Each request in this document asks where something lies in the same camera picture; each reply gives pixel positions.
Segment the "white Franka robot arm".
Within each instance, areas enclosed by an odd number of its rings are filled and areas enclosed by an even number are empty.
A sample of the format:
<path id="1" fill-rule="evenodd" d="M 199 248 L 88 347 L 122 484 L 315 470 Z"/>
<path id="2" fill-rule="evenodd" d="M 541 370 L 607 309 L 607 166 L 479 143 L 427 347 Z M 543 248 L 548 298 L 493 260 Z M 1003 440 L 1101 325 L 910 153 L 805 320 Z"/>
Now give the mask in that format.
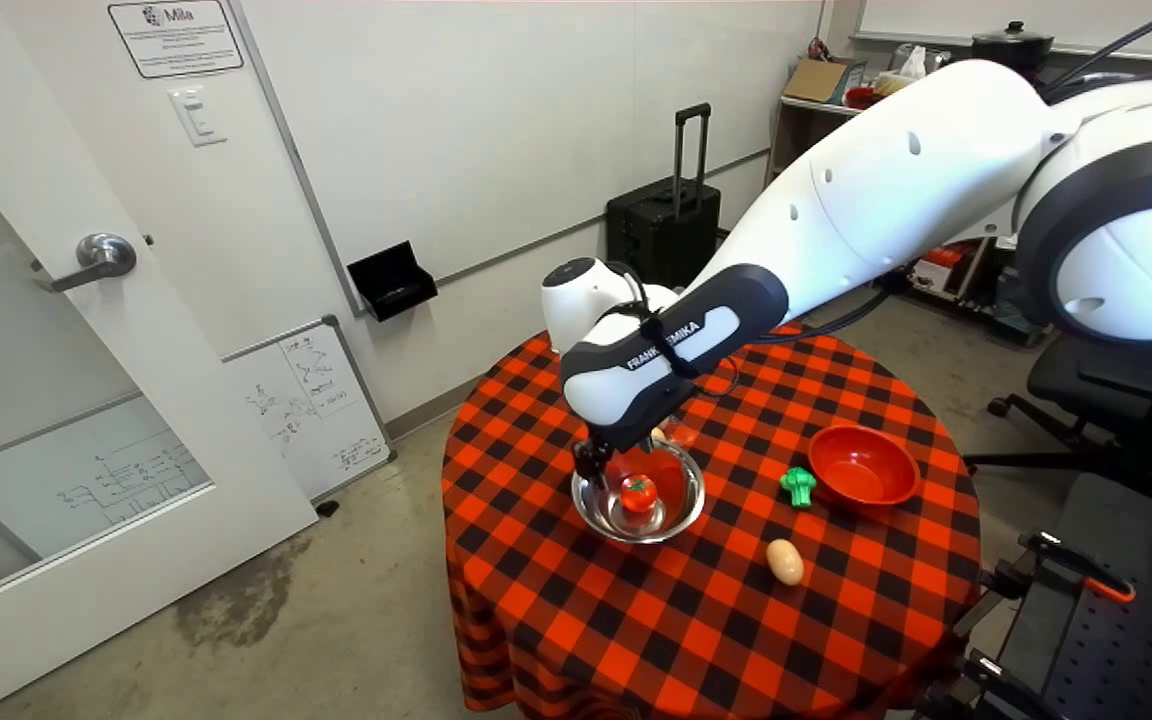
<path id="1" fill-rule="evenodd" d="M 1152 343 L 1152 80 L 1045 101 L 957 60 L 794 157 L 685 290 L 590 256 L 552 269 L 541 306 L 581 455 L 640 444 L 729 353 L 993 217 L 1014 234 L 1026 317 Z"/>

